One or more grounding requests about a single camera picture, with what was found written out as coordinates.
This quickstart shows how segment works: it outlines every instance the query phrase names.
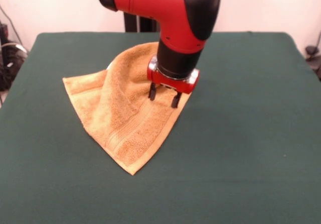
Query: orange towel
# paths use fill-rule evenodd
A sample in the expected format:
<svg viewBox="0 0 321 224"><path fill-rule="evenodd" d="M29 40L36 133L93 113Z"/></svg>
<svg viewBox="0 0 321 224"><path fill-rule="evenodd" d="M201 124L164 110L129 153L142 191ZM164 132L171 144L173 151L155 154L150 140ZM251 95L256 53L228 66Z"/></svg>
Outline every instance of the orange towel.
<svg viewBox="0 0 321 224"><path fill-rule="evenodd" d="M148 99L147 66L157 43L119 54L97 73L63 78L70 101L86 132L125 171L134 175L160 148L190 95L171 108L176 92L157 87Z"/></svg>

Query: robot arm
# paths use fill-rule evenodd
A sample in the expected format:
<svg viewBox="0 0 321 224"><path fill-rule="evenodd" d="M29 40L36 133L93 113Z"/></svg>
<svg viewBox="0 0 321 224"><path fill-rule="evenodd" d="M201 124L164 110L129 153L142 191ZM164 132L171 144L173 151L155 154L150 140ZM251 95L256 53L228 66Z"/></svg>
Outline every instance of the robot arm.
<svg viewBox="0 0 321 224"><path fill-rule="evenodd" d="M150 98L155 97L155 84L190 93L196 86L195 70L200 54L210 37L218 15L220 0L100 0L113 11L155 19L160 24L157 56L148 67L152 81Z"/></svg>

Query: table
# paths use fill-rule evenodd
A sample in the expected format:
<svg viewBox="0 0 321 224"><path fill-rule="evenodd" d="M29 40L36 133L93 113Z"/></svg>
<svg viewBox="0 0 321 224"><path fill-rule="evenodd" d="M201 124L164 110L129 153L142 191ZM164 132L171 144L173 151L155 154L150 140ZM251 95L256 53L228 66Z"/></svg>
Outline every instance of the table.
<svg viewBox="0 0 321 224"><path fill-rule="evenodd" d="M83 130L63 77L155 33L40 34L0 109L1 223L321 222L321 86L285 33L214 33L135 176Z"/></svg>

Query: cable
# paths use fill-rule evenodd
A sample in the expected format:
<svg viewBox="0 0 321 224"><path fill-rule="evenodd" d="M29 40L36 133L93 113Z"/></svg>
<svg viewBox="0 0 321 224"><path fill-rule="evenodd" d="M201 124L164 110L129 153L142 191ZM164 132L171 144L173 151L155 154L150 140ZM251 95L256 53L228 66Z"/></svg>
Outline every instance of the cable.
<svg viewBox="0 0 321 224"><path fill-rule="evenodd" d="M20 43L17 43L17 42L8 42L8 43L5 43L5 44L1 45L1 48L3 48L3 47L8 47L8 46L14 46L14 47L20 49L21 51L29 54L29 51L28 51L23 45L21 45Z"/></svg>
<svg viewBox="0 0 321 224"><path fill-rule="evenodd" d="M320 44L320 42L321 42L321 32L320 32L320 34L319 34L319 38L318 38L318 40L317 40L317 42L316 42L316 46L315 46L315 50L314 50L313 55L314 55L314 54L316 54L317 47L318 47L318 45Z"/></svg>
<svg viewBox="0 0 321 224"><path fill-rule="evenodd" d="M1 6L1 5L0 5L0 10L1 10L1 11L2 11L2 13L4 14L4 16L5 16L5 17L7 17L7 19L9 20L9 22L10 22L10 24L11 24L11 26L12 26L12 28L13 28L13 30L14 30L14 32L15 32L15 34L16 34L16 36L17 36L17 38L18 38L18 40L19 40L19 43L20 43L21 45L23 45L23 44L22 44L22 41L21 41L21 38L20 38L20 36L19 36L18 32L16 31L15 26L14 26L14 24L13 24L13 22L12 22L11 18L6 14L6 12L4 11L4 9L2 8L2 6Z"/></svg>

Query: folded towel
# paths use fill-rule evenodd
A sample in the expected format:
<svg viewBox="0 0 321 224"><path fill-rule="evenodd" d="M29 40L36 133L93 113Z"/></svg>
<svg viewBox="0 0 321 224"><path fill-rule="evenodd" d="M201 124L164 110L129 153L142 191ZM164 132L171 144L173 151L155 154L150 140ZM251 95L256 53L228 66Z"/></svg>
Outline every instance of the folded towel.
<svg viewBox="0 0 321 224"><path fill-rule="evenodd" d="M108 69L63 78L86 132L131 175L160 148L190 96L183 94L173 109L176 92L157 86L155 100L149 100L147 66L157 46L137 45L119 54Z"/></svg>

